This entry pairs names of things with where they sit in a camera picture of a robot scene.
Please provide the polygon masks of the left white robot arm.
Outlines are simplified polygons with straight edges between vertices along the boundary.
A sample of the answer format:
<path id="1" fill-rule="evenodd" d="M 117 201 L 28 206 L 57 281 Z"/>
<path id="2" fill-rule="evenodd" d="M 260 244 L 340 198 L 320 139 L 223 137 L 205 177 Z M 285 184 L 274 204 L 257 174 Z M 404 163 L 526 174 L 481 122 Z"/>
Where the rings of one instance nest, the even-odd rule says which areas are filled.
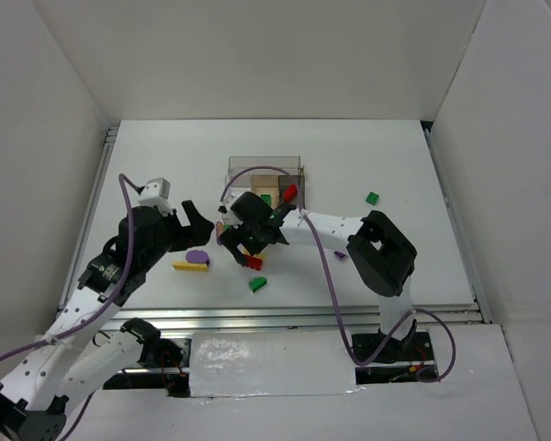
<path id="1" fill-rule="evenodd" d="M 65 439 L 67 417 L 121 369 L 178 362 L 181 349 L 141 318 L 124 322 L 92 354 L 82 353 L 101 328 L 146 281 L 168 253 L 209 242 L 213 224 L 194 203 L 182 207 L 182 225 L 172 208 L 132 208 L 78 279 L 63 311 L 41 340 L 20 347 L 23 360 L 0 380 L 0 433 L 10 440 Z"/>

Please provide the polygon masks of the red rounded lego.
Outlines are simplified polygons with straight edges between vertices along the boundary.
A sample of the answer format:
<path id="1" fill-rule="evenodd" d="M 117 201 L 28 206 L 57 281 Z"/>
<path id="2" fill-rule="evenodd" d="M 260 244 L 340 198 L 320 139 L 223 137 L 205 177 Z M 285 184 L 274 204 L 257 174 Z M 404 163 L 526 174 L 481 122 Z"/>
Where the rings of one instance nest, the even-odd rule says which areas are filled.
<path id="1" fill-rule="evenodd" d="M 297 204 L 299 198 L 298 185 L 290 185 L 282 194 L 282 201 L 286 204 Z"/>

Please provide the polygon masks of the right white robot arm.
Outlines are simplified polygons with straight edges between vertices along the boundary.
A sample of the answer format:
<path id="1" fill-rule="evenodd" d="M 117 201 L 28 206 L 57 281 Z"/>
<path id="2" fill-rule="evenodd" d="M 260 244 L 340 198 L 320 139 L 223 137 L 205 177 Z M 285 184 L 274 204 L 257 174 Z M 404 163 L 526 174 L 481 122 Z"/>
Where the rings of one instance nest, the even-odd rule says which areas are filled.
<path id="1" fill-rule="evenodd" d="M 218 212 L 229 225 L 219 240 L 241 266 L 250 264 L 250 258 L 243 254 L 245 251 L 256 255 L 269 245 L 317 248 L 343 344 L 357 366 L 377 362 L 388 346 L 399 352 L 408 346 L 416 331 L 410 277 L 417 251 L 383 212 L 372 210 L 364 217 L 338 217 L 310 212 L 292 203 L 273 209 L 249 191 L 236 199 L 223 199 Z M 344 329 L 325 255 L 327 250 L 348 255 L 362 282 L 378 296 L 382 340 L 365 360 L 354 353 Z"/>

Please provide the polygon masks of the yellow lego brick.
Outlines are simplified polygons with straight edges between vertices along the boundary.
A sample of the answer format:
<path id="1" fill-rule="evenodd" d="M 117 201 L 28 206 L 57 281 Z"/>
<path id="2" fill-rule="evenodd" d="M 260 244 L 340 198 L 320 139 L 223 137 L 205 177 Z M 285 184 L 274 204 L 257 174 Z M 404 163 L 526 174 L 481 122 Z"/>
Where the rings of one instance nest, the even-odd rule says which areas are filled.
<path id="1" fill-rule="evenodd" d="M 260 253 L 260 254 L 251 254 L 251 253 L 248 252 L 247 250 L 243 250 L 242 252 L 243 252 L 243 254 L 249 255 L 249 256 L 254 257 L 254 258 L 258 258 L 258 259 L 262 259 L 262 260 L 265 260 L 265 258 L 266 258 L 264 253 Z"/>

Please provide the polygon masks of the green rectangular lego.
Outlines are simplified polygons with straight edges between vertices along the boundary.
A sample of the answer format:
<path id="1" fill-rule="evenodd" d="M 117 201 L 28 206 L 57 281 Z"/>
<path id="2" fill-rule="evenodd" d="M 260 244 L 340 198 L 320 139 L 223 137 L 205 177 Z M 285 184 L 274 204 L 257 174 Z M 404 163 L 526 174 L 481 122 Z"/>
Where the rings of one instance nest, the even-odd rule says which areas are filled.
<path id="1" fill-rule="evenodd" d="M 265 202 L 267 205 L 272 206 L 273 200 L 272 196 L 269 194 L 261 194 L 260 198 L 263 202 Z"/>

